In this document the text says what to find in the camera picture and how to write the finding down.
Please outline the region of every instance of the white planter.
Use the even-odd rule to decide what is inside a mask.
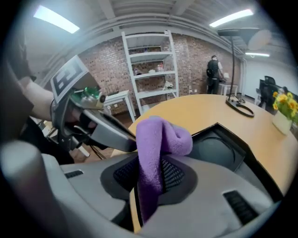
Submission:
[[[272,123],[282,134],[287,135],[290,131],[292,121],[288,120],[280,111],[273,117]]]

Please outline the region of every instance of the person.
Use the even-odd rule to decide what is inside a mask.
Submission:
[[[14,121],[20,121],[17,117],[21,117],[21,111],[24,111],[22,107],[25,107],[24,105],[30,105],[30,109],[32,109],[30,116],[51,121],[50,111],[54,96],[51,91],[45,90],[32,81],[33,77],[27,61],[24,38],[23,30],[14,32],[5,47],[6,51],[4,52],[1,62],[3,83],[5,85],[9,84],[11,88],[10,92],[6,90],[1,93],[3,97],[5,95],[5,99],[7,100],[6,102],[2,101],[2,104],[9,109],[9,107],[15,106],[16,103],[14,102],[17,101],[18,98],[22,98],[22,100],[18,102],[18,104],[22,104],[22,106],[19,106],[20,108],[18,108],[19,111],[17,113],[13,115],[7,113],[1,119],[9,121],[12,124]],[[79,121],[80,115],[81,112],[79,110],[72,109],[66,114],[66,122]],[[63,150],[53,141],[45,138],[41,129],[30,117],[24,120],[26,120],[25,124],[19,126],[20,133],[17,132],[19,135],[18,139],[36,146],[41,153],[54,156],[60,165],[74,163],[69,152]],[[95,123],[90,122],[88,127],[95,127]],[[6,128],[5,131],[2,131],[2,134],[6,134],[9,139],[13,139],[11,135],[16,134],[14,133],[15,131],[18,131],[18,129]]]
[[[213,75],[207,79],[207,93],[217,94],[219,79],[224,77],[222,64],[218,61],[217,56],[213,55],[208,62],[207,68],[212,70]]]

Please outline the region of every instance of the fluorescent light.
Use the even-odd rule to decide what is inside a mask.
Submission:
[[[264,57],[269,57],[269,54],[264,54],[264,53],[251,53],[251,52],[246,52],[245,54],[247,55],[256,55],[256,56],[264,56]]]
[[[251,15],[253,15],[252,11],[250,9],[246,9],[246,10],[231,14],[229,16],[226,16],[224,18],[221,18],[221,19],[211,23],[210,26],[211,27],[217,27],[217,26],[219,26],[223,23],[229,22],[231,20],[235,20],[235,19],[238,19],[238,18],[241,18],[241,17],[251,16]]]
[[[55,26],[58,26],[70,33],[75,33],[80,28],[77,27],[74,23],[70,22],[69,20],[65,19],[64,17],[60,16],[56,12],[44,7],[39,6],[34,17],[47,21]]]

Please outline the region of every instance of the red brick wall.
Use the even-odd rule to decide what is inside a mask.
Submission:
[[[173,34],[174,47],[178,65],[179,95],[188,95],[189,86],[193,92],[206,93],[206,66],[212,55],[216,55],[223,65],[223,71],[232,77],[232,55],[201,39],[191,36]],[[130,81],[129,70],[126,62],[122,38],[118,37],[99,45],[96,45],[80,55],[81,60],[87,66],[100,87],[111,90],[117,85],[119,91],[130,90],[134,107],[137,109],[135,94]],[[154,68],[154,63],[136,65],[137,68],[145,71]],[[165,62],[165,68],[173,66],[170,59]],[[175,84],[175,77],[167,75],[166,80]],[[235,84],[240,80],[240,60],[235,58]],[[162,88],[164,76],[137,80],[139,91]],[[150,97],[141,100],[142,104],[164,101],[165,95]],[[125,103],[118,103],[118,107],[112,107],[112,113],[126,111]]]

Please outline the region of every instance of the purple towel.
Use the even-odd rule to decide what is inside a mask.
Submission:
[[[138,196],[145,223],[157,209],[158,196],[163,192],[160,152],[186,155],[192,149],[191,134],[160,117],[150,117],[136,127],[139,154]]]

